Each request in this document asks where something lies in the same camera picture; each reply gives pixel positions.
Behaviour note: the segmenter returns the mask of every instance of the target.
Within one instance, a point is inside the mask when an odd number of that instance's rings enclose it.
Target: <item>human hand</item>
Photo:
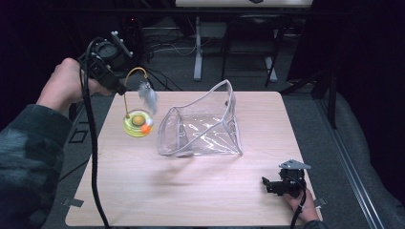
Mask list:
[[[80,66],[77,61],[72,58],[64,59],[55,67],[36,104],[63,112],[68,110],[72,103],[80,101],[83,94],[79,71]],[[111,94],[108,89],[92,78],[89,78],[89,91],[90,94]]]
[[[295,210],[298,208],[303,194],[304,193],[301,193],[298,198],[294,198],[289,194],[283,195],[284,200],[289,204],[289,206],[291,206],[293,212],[295,212]],[[304,222],[319,220],[318,213],[316,212],[315,204],[313,202],[312,193],[309,189],[306,190],[306,195],[307,199],[304,203],[304,207],[302,208],[302,213],[298,215],[298,217]]]

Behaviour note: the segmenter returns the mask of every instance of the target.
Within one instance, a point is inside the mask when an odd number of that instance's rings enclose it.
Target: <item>sleeve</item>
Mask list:
[[[321,220],[312,220],[305,224],[304,229],[328,229],[328,226]]]
[[[0,225],[39,228],[51,211],[72,122],[29,105],[0,133]]]

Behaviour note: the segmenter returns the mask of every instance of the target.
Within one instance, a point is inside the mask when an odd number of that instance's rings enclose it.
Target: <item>gray carpet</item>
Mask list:
[[[164,73],[182,90],[208,91],[221,81],[220,44],[219,41],[210,40],[203,47],[202,80],[199,82],[193,79],[194,52],[188,55],[179,54],[176,50],[155,52],[150,63],[145,64],[144,67]],[[279,77],[277,83],[270,84],[268,88],[265,88],[266,79],[264,77],[229,77],[234,90],[280,92],[288,87],[286,78],[296,44],[295,39],[287,38],[284,41],[275,68]],[[185,54],[191,50],[178,51]],[[150,75],[150,77],[158,92],[165,90],[154,76]],[[156,73],[156,77],[163,82],[165,80],[161,74]],[[129,87],[135,90],[138,83],[139,78],[132,77],[129,81]],[[179,88],[175,87],[175,84],[169,82],[168,86],[172,90],[178,91]],[[325,114],[319,108],[319,104],[323,105],[324,101],[312,100],[309,95],[310,89],[311,85],[307,85],[295,94],[284,95],[283,99],[304,161],[312,166],[312,169],[308,171],[308,176],[314,192],[318,197],[323,197],[328,202],[322,208],[324,221],[330,228],[370,228],[352,185],[344,172],[338,147],[330,133],[329,123],[325,121]],[[111,96],[95,95],[93,97],[98,130],[102,127],[111,102]],[[73,129],[73,133],[76,132],[75,138],[81,138],[81,135],[84,135],[80,131],[88,130],[87,124],[84,123],[86,121],[86,115],[84,113],[79,114]],[[342,138],[345,149],[350,154],[353,165],[364,182],[365,189],[369,192],[370,199],[383,225],[385,228],[404,228],[404,209],[384,189],[378,175],[371,167],[366,139],[351,112],[350,106],[341,96],[337,98],[336,124],[338,129],[335,132]],[[65,198],[75,196],[75,191],[85,169],[84,164],[91,154],[90,136],[86,135],[82,143],[67,143],[65,151],[63,179],[58,186],[53,210],[43,228],[70,228],[65,223],[69,207],[61,203]]]

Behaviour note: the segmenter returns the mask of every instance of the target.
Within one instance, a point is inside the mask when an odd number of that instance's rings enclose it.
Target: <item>clear plastic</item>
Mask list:
[[[162,156],[242,155],[236,98],[228,80],[196,101],[172,107],[158,132]]]

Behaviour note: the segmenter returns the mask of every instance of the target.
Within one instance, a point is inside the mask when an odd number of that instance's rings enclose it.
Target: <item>person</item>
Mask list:
[[[82,98],[79,64],[66,58],[55,67],[36,104],[28,105],[0,133],[0,227],[40,228],[53,205],[63,164],[63,146],[72,122],[62,114]],[[106,88],[89,79],[90,94],[108,95]],[[300,198],[285,195],[292,210]],[[322,223],[312,195],[300,214],[306,228]]]

